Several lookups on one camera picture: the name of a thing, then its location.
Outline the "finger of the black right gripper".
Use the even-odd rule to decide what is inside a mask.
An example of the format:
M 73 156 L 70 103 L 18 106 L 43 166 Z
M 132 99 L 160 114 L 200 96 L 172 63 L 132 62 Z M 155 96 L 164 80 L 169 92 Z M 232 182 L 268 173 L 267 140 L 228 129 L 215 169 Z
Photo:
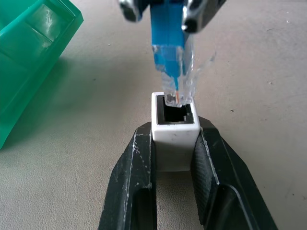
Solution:
M 124 18 L 133 23 L 142 19 L 142 14 L 150 4 L 150 0 L 118 0 Z
M 204 29 L 227 0 L 185 0 L 182 30 L 196 34 Z

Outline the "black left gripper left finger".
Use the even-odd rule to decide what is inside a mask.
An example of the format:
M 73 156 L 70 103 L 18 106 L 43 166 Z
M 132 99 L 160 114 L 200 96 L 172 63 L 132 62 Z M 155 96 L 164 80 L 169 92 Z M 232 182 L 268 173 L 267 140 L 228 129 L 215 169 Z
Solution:
M 152 125 L 139 126 L 109 178 L 97 230 L 157 230 Z

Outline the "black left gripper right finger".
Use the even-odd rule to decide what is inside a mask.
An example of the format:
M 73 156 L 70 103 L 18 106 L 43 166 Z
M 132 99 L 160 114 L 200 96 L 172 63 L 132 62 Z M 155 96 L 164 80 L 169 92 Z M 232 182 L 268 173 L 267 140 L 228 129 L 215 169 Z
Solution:
M 247 165 L 211 121 L 199 122 L 190 171 L 203 229 L 278 230 Z

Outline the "white network coupler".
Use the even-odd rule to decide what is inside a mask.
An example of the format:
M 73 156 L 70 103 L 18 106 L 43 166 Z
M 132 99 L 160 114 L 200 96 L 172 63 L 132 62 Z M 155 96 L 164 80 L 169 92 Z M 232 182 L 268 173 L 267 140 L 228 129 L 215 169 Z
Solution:
M 200 122 L 195 103 L 167 106 L 163 92 L 151 96 L 152 137 L 159 172 L 189 171 Z

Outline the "green plastic bin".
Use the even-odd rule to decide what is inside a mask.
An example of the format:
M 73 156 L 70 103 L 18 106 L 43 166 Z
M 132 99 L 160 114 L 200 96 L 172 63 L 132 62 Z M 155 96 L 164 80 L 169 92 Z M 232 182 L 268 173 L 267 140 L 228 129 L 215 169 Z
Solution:
M 0 0 L 0 149 L 82 23 L 70 0 Z

